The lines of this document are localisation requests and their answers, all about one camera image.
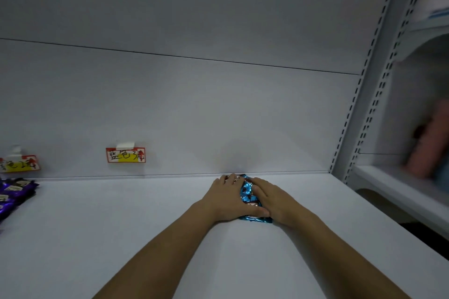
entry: person's right arm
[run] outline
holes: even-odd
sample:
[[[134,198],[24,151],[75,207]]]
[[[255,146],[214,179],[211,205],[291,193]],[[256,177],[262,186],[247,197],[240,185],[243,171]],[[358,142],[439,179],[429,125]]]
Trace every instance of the person's right arm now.
[[[271,217],[300,234],[317,268],[338,298],[409,299],[395,283],[289,194],[260,178],[251,180],[255,184],[253,193]]]

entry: blue object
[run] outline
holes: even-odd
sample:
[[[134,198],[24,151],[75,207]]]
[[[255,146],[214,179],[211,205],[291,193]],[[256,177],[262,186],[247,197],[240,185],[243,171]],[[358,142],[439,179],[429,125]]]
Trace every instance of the blue object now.
[[[263,207],[259,199],[252,193],[252,185],[253,183],[248,180],[248,176],[246,174],[241,174],[239,177],[244,177],[245,181],[243,182],[242,188],[240,189],[240,198],[244,203],[253,205],[253,206],[259,206]],[[239,217],[240,220],[247,220],[247,221],[257,221],[257,222],[265,222],[268,224],[273,223],[273,219],[271,217]]]
[[[435,184],[438,189],[449,193],[449,152],[435,172]]]

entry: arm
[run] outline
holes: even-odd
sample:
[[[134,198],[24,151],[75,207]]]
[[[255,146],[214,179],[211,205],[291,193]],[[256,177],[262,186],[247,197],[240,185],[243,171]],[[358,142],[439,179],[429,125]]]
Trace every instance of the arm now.
[[[315,214],[265,180],[251,179],[253,193],[271,217],[294,229],[338,298],[409,299],[383,273],[340,239]]]
[[[262,207],[243,203],[243,178],[216,179],[203,199],[145,245],[93,299],[170,299],[190,259],[217,221],[243,215],[269,216]]]

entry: person's left hand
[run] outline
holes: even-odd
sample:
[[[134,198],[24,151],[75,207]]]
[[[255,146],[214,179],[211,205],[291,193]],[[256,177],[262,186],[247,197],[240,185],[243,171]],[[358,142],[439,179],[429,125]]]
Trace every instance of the person's left hand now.
[[[235,174],[231,174],[225,181],[225,175],[216,179],[210,189],[199,202],[210,211],[214,221],[228,221],[245,215],[252,217],[269,217],[266,208],[244,203],[240,198],[240,189],[244,178],[234,182]]]

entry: hand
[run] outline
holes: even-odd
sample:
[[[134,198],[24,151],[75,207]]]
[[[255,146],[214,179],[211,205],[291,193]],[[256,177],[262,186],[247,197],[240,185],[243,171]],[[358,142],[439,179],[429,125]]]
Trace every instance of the hand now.
[[[259,177],[250,178],[254,183],[252,192],[259,198],[261,204],[270,211],[270,216],[277,222],[293,227],[300,216],[313,215],[311,211],[301,206],[287,192]]]
[[[216,179],[199,202],[210,211],[214,221],[228,221],[245,215],[252,217],[269,217],[268,210],[244,203],[240,198],[240,189],[244,178],[234,182],[235,174],[225,181],[225,175]]]

